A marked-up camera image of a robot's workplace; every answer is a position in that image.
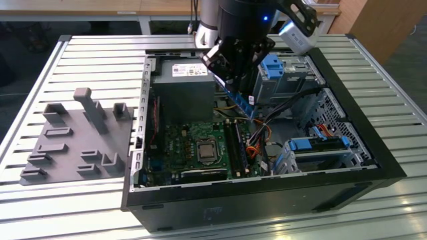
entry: motherboard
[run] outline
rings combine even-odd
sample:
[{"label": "motherboard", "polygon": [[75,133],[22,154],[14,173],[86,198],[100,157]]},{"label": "motherboard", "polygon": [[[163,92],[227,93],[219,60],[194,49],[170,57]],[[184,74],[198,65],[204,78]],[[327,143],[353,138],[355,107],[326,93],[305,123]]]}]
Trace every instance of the motherboard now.
[{"label": "motherboard", "polygon": [[167,125],[163,154],[150,158],[151,184],[163,186],[259,176],[259,164],[248,164],[247,160],[250,136],[246,121]]}]

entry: wooden cabinet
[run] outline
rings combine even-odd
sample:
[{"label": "wooden cabinet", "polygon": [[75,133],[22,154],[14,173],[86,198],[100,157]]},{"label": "wooden cabinet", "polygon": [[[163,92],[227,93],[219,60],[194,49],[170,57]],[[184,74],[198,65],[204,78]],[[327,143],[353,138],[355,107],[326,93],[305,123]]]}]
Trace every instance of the wooden cabinet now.
[{"label": "wooden cabinet", "polygon": [[427,0],[341,0],[330,34],[354,34],[383,64],[427,13]]}]

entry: yellow wire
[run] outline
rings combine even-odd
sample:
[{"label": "yellow wire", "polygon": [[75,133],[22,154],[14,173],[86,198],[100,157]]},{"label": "yellow wire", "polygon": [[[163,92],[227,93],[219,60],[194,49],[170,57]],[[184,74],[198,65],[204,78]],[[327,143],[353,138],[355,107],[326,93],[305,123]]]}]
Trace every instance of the yellow wire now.
[{"label": "yellow wire", "polygon": [[[218,111],[218,113],[224,117],[224,118],[227,118],[227,119],[230,119],[230,117],[227,117],[224,114],[222,114],[219,111]],[[246,118],[246,117],[232,117],[231,119],[243,119],[243,120],[250,120],[248,118]]]},{"label": "yellow wire", "polygon": [[235,108],[238,105],[232,105],[232,106],[224,106],[224,107],[214,107],[215,110],[230,110],[232,108]]}]

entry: connector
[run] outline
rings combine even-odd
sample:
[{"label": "connector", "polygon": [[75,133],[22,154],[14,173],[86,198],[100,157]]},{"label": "connector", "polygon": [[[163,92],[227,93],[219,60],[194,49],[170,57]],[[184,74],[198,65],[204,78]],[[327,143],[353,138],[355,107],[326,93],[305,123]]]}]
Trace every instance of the connector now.
[{"label": "connector", "polygon": [[194,33],[194,25],[190,23],[187,27],[187,33],[191,35]]}]

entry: open computer tower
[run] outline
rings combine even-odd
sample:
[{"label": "open computer tower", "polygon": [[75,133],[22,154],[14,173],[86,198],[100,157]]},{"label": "open computer tower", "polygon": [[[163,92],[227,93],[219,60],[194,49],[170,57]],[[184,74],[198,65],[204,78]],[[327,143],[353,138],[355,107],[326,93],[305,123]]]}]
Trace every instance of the open computer tower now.
[{"label": "open computer tower", "polygon": [[[248,73],[253,115],[198,51],[148,51],[144,61],[122,209],[150,232],[337,210],[406,177],[318,48],[275,50]],[[262,124],[247,119],[314,88],[269,123],[254,156]]]}]

